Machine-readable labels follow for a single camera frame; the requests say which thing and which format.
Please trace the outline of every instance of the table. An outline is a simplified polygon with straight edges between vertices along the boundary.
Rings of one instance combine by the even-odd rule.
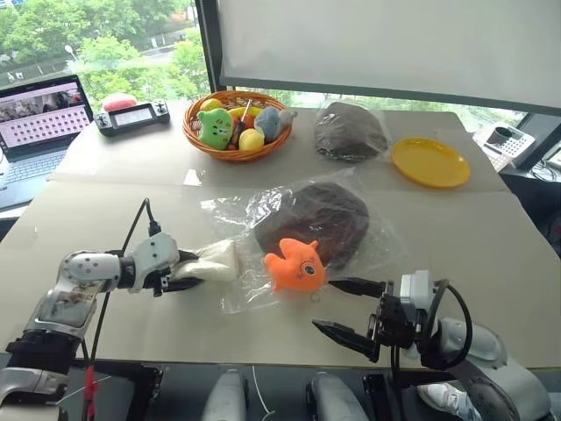
[[[303,137],[311,129],[313,111],[302,111],[294,137],[275,156],[247,166],[212,161],[194,149],[180,137],[180,115],[175,110],[173,127],[167,130],[153,127],[135,139],[103,145],[90,127],[73,144],[60,171],[0,244],[1,279],[10,282],[0,297],[0,308],[9,315],[0,325],[4,343],[21,333],[36,302],[52,287],[60,259],[74,250],[120,247],[145,196],[151,198],[163,230],[172,233],[180,246],[195,248],[219,239],[208,229],[200,201],[273,187],[259,174],[275,174],[283,165],[290,171],[275,178],[275,184],[326,168],[346,168],[316,159],[311,139]],[[401,274],[418,268],[430,269],[435,279],[446,276],[468,302],[473,318],[498,332],[521,364],[561,367],[561,333],[551,329],[561,323],[561,265],[516,197],[507,192],[477,146],[468,143],[451,114],[384,115],[396,137],[414,134],[416,127],[417,134],[446,136],[471,163],[473,178],[461,189],[435,191],[401,178],[386,162],[359,165],[357,173],[367,182],[367,202],[391,217],[407,248],[372,278],[399,281]],[[96,171],[72,175],[65,170],[89,146],[98,151]],[[298,164],[305,153],[311,161],[302,168]],[[182,183],[189,169],[204,171],[201,186]],[[141,224],[131,243],[138,244],[145,235]],[[297,308],[282,303],[226,315],[219,308],[221,291],[220,285],[210,282],[160,298],[153,298],[150,291],[135,295],[117,291],[103,324],[98,358],[372,367],[365,357],[324,337],[309,321],[325,318],[364,332],[375,300],[328,287],[320,303]],[[461,318],[450,298],[443,301],[442,314]],[[89,341],[93,331],[89,329]],[[414,361],[403,364],[420,367]],[[386,351],[377,366],[389,367]]]
[[[95,125],[90,125],[72,143],[52,180],[182,185],[188,171],[195,170],[205,172],[202,176],[205,188],[212,185],[268,189],[272,187],[272,180],[275,185],[282,185],[349,167],[349,164],[329,161],[316,153],[313,142],[315,110],[298,109],[291,141],[266,160],[251,165],[216,161],[193,148],[182,130],[185,108],[171,103],[169,110],[170,126],[150,126],[141,136],[135,132],[108,139]],[[455,114],[423,111],[378,111],[375,114],[395,141],[409,136],[436,137],[457,148],[473,169],[472,178],[460,191],[508,191]],[[359,164],[357,172],[368,182],[369,189],[425,191],[424,187],[398,174],[387,161]],[[265,174],[273,177],[256,176]]]

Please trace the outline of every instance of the yellow plastic plate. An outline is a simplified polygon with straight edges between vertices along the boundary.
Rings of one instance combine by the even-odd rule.
[[[455,149],[433,139],[407,138],[395,144],[394,164],[424,186],[451,189],[470,178],[470,166]]]

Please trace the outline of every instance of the green plush toy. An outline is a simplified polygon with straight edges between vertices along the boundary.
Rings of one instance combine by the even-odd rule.
[[[215,149],[226,149],[234,132],[234,124],[228,111],[216,108],[212,111],[199,111],[196,116],[202,123],[199,140]]]

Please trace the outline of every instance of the window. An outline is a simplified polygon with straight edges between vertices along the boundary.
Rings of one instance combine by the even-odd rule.
[[[0,2],[0,89],[77,73],[94,111],[114,92],[209,93],[194,0]]]
[[[277,89],[252,89],[272,96],[286,106],[291,107],[324,107],[332,101],[345,101],[362,105],[372,110],[403,110],[403,111],[451,111],[458,115],[468,132],[480,132],[489,125],[503,122],[516,127],[526,115],[525,112],[502,110],[498,108],[475,107],[455,103],[432,103],[430,101],[414,101],[408,99],[380,98],[375,96],[354,96],[321,94],[316,92],[295,92]]]

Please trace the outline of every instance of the clear plastic bag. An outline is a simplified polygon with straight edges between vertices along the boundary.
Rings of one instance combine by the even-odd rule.
[[[327,195],[323,193],[326,186]],[[375,268],[401,256],[403,246],[393,227],[372,203],[363,201],[362,191],[354,168],[349,168],[264,190],[250,198],[231,197],[202,202],[202,208],[213,218],[214,229],[221,236],[233,238],[236,242],[240,276],[226,287],[221,300],[224,312],[231,314],[258,309],[278,303],[286,296],[306,296],[305,300],[309,302],[309,295],[304,293],[273,292],[272,279],[263,259],[266,253],[275,253],[269,247],[274,247],[277,238],[285,234],[303,242],[319,241],[317,251],[327,269],[328,280],[351,275],[368,276]],[[312,197],[307,196],[307,192],[311,192]],[[359,209],[366,214],[359,211],[358,215],[354,215]],[[267,221],[279,218],[283,211],[288,216],[280,218],[279,225],[288,226],[287,230],[262,230],[264,225],[271,224]],[[299,224],[291,225],[291,218]],[[265,237],[272,232],[270,235],[273,238],[264,241],[263,232]],[[336,253],[333,253],[333,246],[337,247]],[[321,290],[317,298],[321,299]]]
[[[320,110],[314,138],[319,154],[346,162],[386,159],[392,145],[380,119],[362,106],[347,102],[326,104]]]

